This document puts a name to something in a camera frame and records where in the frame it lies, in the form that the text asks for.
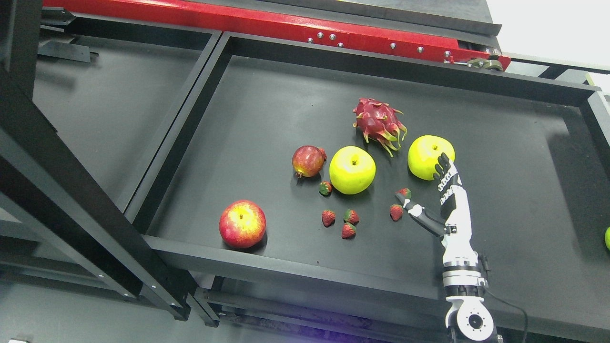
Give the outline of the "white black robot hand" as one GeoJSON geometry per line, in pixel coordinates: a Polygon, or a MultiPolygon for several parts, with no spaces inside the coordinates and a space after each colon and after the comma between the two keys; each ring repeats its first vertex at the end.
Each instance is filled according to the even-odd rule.
{"type": "Polygon", "coordinates": [[[402,192],[395,197],[409,216],[433,236],[441,239],[445,248],[442,262],[446,266],[478,266],[478,254],[470,244],[471,212],[467,191],[454,161],[440,154],[433,178],[439,191],[440,215],[407,198],[402,192]]]}

